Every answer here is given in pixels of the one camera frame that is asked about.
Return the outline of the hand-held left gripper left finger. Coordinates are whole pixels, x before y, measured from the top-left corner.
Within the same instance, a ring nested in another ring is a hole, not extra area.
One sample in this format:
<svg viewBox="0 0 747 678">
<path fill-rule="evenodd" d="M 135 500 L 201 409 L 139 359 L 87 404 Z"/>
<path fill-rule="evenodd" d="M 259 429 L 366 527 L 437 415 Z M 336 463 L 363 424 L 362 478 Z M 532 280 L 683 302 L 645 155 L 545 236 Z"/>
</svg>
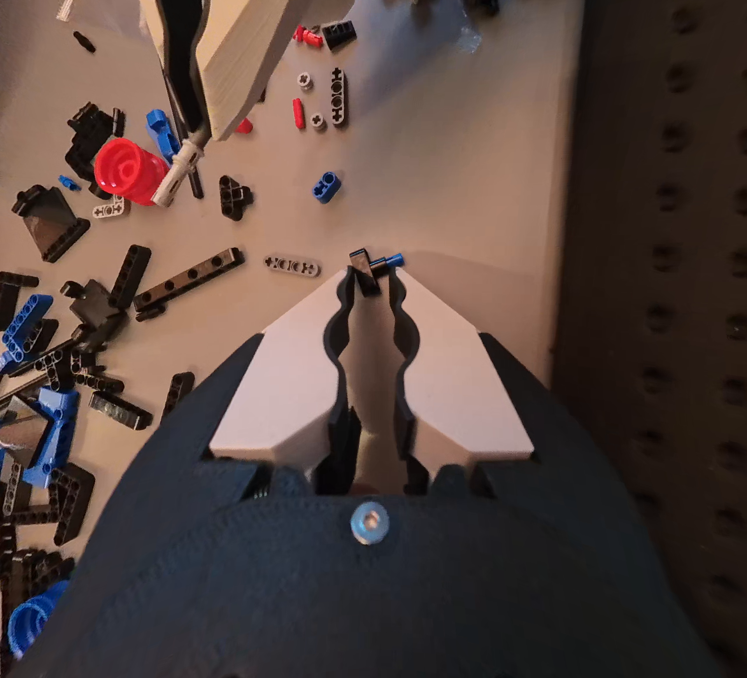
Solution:
<svg viewBox="0 0 747 678">
<path fill-rule="evenodd" d="M 346 494 L 361 423 L 340 361 L 350 341 L 356 274 L 340 270 L 272 322 L 209 448 L 218 458 L 292 467 L 319 494 Z"/>
</svg>

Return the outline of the grey black long pin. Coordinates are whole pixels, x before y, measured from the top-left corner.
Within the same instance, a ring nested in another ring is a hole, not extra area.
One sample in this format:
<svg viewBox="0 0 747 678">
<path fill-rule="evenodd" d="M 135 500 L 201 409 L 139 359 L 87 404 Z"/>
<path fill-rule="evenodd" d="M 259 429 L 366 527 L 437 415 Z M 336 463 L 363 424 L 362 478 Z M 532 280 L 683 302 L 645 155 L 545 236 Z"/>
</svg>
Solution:
<svg viewBox="0 0 747 678">
<path fill-rule="evenodd" d="M 210 127 L 206 123 L 188 134 L 188 138 L 182 142 L 179 153 L 173 159 L 173 165 L 151 198 L 154 205 L 167 208 L 173 204 L 184 179 L 188 179 L 189 171 L 198 169 L 198 163 L 204 157 L 204 150 L 210 138 Z"/>
</svg>

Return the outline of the black connector with blue pin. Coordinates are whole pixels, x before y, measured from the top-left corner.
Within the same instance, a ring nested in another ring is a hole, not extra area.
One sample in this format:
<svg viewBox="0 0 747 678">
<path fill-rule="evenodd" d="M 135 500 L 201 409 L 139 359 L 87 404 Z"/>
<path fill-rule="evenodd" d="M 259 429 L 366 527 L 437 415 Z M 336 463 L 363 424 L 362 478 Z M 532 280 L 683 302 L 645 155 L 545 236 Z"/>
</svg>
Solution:
<svg viewBox="0 0 747 678">
<path fill-rule="evenodd" d="M 349 258 L 364 297 L 378 296 L 381 293 L 379 279 L 387 275 L 390 270 L 405 264 L 401 253 L 372 259 L 365 248 L 351 252 Z"/>
</svg>

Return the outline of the black square panel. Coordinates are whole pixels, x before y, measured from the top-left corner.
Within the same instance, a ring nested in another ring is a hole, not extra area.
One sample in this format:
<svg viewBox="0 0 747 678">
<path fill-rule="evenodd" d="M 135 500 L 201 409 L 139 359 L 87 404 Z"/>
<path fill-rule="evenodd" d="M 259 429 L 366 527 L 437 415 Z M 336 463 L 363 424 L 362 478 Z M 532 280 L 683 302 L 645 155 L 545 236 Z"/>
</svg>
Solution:
<svg viewBox="0 0 747 678">
<path fill-rule="evenodd" d="M 58 261 L 90 228 L 90 221 L 76 216 L 56 187 L 35 184 L 19 191 L 12 212 L 23 218 L 45 263 Z"/>
<path fill-rule="evenodd" d="M 33 467 L 42 453 L 52 419 L 31 402 L 12 396 L 1 416 L 1 450 L 22 468 Z"/>
<path fill-rule="evenodd" d="M 82 352 L 106 349 L 126 325 L 126 311 L 109 304 L 110 292 L 97 280 L 90 279 L 85 285 L 66 281 L 61 294 L 70 299 L 70 311 L 80 322 L 72 337 Z"/>
</svg>

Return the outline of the grey desk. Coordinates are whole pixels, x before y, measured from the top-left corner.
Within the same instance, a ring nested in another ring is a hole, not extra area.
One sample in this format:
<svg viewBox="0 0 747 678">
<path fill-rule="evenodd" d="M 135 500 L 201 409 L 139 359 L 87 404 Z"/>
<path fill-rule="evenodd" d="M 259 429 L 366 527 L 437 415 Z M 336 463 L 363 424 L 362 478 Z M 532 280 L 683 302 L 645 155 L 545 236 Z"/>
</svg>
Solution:
<svg viewBox="0 0 747 678">
<path fill-rule="evenodd" d="M 308 69 L 315 79 L 306 104 L 313 113 L 329 93 L 320 80 L 338 61 L 325 48 L 292 45 L 266 103 L 251 113 L 254 132 L 213 146 L 200 164 L 204 199 L 186 187 L 170 210 L 133 205 L 121 219 L 93 220 L 56 263 L 41 260 L 11 206 L 18 191 L 42 184 L 90 217 L 99 200 L 58 183 L 71 175 L 67 120 L 87 102 L 118 107 L 127 138 L 152 151 L 145 114 L 169 105 L 152 45 L 103 32 L 94 35 L 98 52 L 88 54 L 46 3 L 2 0 L 2 269 L 38 276 L 36 291 L 54 297 L 52 343 L 79 326 L 59 292 L 63 282 L 96 279 L 109 288 L 130 244 L 153 251 L 144 287 L 224 248 L 246 256 L 163 318 L 139 324 L 129 314 L 102 356 L 155 424 L 173 373 L 206 380 L 360 246 L 374 256 L 404 253 L 407 272 L 545 376 L 580 0 L 502 0 L 496 18 L 474 24 L 482 44 L 472 55 L 456 47 L 465 20 L 459 0 L 436 0 L 421 13 L 404 0 L 357 0 L 359 41 L 339 58 L 352 90 L 346 131 L 294 127 L 296 74 Z M 326 171 L 342 188 L 321 205 L 312 187 Z M 222 175 L 253 191 L 239 222 L 221 214 Z M 321 275 L 270 272 L 262 258 L 273 253 L 319 261 Z"/>
</svg>

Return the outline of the grey thin beam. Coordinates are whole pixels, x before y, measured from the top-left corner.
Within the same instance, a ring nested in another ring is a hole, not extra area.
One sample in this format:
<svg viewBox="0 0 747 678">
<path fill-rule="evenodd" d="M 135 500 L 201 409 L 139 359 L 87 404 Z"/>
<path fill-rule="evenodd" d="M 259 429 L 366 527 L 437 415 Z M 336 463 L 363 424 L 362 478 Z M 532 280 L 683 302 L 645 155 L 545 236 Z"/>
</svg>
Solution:
<svg viewBox="0 0 747 678">
<path fill-rule="evenodd" d="M 347 75 L 341 67 L 331 70 L 330 95 L 331 124 L 337 129 L 344 128 L 349 118 L 349 101 Z"/>
<path fill-rule="evenodd" d="M 262 258 L 262 263 L 270 272 L 281 272 L 305 279 L 315 279 L 322 271 L 319 261 L 298 255 L 266 254 Z"/>
</svg>

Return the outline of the black five-hole beam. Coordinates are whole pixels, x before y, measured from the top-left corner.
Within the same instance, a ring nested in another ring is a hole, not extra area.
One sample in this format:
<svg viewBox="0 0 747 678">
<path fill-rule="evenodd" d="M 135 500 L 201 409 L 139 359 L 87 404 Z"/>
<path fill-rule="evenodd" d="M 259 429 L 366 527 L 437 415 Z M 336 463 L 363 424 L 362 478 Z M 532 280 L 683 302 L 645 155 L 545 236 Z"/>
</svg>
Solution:
<svg viewBox="0 0 747 678">
<path fill-rule="evenodd" d="M 195 384 L 195 375 L 191 371 L 175 373 L 170 380 L 169 388 L 163 404 L 161 421 L 163 421 L 182 401 L 186 395 L 192 392 Z"/>
</svg>

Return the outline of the blue short connector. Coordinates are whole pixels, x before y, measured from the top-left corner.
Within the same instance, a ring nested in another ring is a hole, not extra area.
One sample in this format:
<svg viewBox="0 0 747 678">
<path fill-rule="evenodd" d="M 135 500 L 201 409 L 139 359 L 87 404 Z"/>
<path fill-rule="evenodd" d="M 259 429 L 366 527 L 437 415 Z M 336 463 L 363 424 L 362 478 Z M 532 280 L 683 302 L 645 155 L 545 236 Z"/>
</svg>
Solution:
<svg viewBox="0 0 747 678">
<path fill-rule="evenodd" d="M 321 205 L 327 205 L 342 188 L 341 178 L 334 171 L 326 171 L 312 187 L 313 198 Z"/>
</svg>

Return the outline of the black tee connector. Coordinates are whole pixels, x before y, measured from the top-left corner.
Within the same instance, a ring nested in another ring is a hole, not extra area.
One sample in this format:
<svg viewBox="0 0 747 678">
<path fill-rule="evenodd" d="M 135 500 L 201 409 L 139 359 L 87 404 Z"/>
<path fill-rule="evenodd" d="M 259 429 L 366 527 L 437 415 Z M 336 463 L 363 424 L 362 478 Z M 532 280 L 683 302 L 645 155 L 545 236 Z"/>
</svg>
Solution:
<svg viewBox="0 0 747 678">
<path fill-rule="evenodd" d="M 220 210 L 223 217 L 239 222 L 246 208 L 254 203 L 253 191 L 229 175 L 219 178 Z"/>
</svg>

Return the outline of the black bent connector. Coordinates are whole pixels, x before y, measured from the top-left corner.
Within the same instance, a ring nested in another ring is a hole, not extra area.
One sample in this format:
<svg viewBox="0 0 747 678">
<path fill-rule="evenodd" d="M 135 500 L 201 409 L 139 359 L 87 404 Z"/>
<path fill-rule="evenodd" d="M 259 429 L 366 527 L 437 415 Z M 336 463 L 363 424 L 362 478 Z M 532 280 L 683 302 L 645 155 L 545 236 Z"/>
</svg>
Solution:
<svg viewBox="0 0 747 678">
<path fill-rule="evenodd" d="M 81 366 L 75 363 L 71 365 L 71 371 L 76 384 L 89 387 L 93 391 L 120 394 L 125 389 L 121 380 L 105 374 L 103 366 Z"/>
</svg>

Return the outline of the blue flat panel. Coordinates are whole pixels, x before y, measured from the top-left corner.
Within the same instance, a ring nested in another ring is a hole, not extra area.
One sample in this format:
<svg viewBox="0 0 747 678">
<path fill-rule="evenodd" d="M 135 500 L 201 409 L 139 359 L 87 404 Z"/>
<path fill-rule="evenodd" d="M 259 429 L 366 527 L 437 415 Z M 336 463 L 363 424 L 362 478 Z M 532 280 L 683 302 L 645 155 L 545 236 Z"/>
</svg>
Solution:
<svg viewBox="0 0 747 678">
<path fill-rule="evenodd" d="M 23 471 L 22 480 L 34 487 L 47 488 L 52 472 L 61 469 L 68 461 L 79 410 L 78 391 L 53 391 L 42 387 L 34 408 L 51 420 L 42 439 L 42 449 L 37 463 Z"/>
</svg>

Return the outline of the black three-hole connector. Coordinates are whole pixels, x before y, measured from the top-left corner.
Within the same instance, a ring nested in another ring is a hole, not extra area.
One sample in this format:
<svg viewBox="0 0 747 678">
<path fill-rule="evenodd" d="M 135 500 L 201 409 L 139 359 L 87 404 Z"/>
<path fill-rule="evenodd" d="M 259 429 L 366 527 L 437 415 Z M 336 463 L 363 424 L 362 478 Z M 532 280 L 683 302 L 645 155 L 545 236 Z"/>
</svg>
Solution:
<svg viewBox="0 0 747 678">
<path fill-rule="evenodd" d="M 75 387 L 76 379 L 72 372 L 72 350 L 74 348 L 73 341 L 66 341 L 58 347 L 47 350 L 33 362 L 36 370 L 45 373 L 48 387 L 52 391 L 58 393 L 71 391 Z"/>
</svg>

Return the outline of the black perforated panel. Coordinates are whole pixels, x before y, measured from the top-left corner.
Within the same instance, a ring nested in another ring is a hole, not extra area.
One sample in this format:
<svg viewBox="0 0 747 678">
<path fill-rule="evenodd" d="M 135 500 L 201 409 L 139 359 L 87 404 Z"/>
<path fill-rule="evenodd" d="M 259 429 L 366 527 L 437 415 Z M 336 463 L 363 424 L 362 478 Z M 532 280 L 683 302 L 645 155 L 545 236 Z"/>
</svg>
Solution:
<svg viewBox="0 0 747 678">
<path fill-rule="evenodd" d="M 745 676 L 746 0 L 585 0 L 552 383 Z"/>
</svg>

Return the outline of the short black holed beam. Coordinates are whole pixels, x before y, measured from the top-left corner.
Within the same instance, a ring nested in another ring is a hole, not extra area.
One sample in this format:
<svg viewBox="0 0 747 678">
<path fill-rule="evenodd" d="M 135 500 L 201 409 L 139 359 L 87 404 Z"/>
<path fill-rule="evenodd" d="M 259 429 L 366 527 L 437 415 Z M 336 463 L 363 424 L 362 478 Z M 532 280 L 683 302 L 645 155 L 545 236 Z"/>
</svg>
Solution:
<svg viewBox="0 0 747 678">
<path fill-rule="evenodd" d="M 23 343 L 24 355 L 32 357 L 44 352 L 50 346 L 58 326 L 57 319 L 40 319 L 32 327 Z"/>
</svg>

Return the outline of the blue angled beam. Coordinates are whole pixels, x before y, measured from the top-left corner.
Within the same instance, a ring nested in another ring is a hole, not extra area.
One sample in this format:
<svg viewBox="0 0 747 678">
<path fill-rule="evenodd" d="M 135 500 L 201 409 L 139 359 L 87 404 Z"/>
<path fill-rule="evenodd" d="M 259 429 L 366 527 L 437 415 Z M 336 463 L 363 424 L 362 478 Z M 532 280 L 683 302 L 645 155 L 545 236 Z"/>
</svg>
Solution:
<svg viewBox="0 0 747 678">
<path fill-rule="evenodd" d="M 5 329 L 2 335 L 2 346 L 5 348 L 1 354 L 2 373 L 28 359 L 24 344 L 34 327 L 51 308 L 53 301 L 53 296 L 33 294 Z"/>
</svg>

